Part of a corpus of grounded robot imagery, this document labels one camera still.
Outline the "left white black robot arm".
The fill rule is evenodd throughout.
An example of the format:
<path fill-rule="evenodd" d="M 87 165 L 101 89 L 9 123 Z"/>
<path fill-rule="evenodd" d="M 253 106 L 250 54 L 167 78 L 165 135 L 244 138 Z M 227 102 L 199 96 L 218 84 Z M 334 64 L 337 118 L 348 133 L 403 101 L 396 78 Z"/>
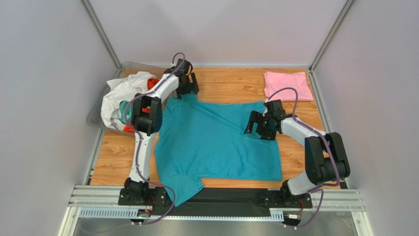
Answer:
<path fill-rule="evenodd" d="M 151 203 L 150 157 L 154 139 L 163 124 L 163 102 L 169 95 L 180 99 L 199 92 L 192 70 L 189 61 L 179 59 L 175 66 L 164 71 L 156 85 L 143 94 L 136 94 L 128 103 L 128 108 L 132 109 L 128 124 L 135 134 L 135 152 L 129 177 L 120 191 L 119 205 L 146 206 Z"/>

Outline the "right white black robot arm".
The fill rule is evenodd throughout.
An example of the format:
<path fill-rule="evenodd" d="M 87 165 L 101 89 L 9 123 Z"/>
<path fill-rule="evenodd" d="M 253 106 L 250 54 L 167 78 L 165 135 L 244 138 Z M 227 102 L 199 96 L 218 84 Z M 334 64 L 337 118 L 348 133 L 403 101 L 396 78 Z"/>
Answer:
<path fill-rule="evenodd" d="M 274 141 L 284 134 L 304 148 L 304 171 L 283 182 L 280 200 L 286 205 L 298 204 L 314 190 L 339 185 L 350 173 L 343 139 L 337 132 L 326 133 L 286 113 L 281 100 L 266 100 L 264 112 L 251 111 L 245 134 L 256 131 L 262 140 Z"/>

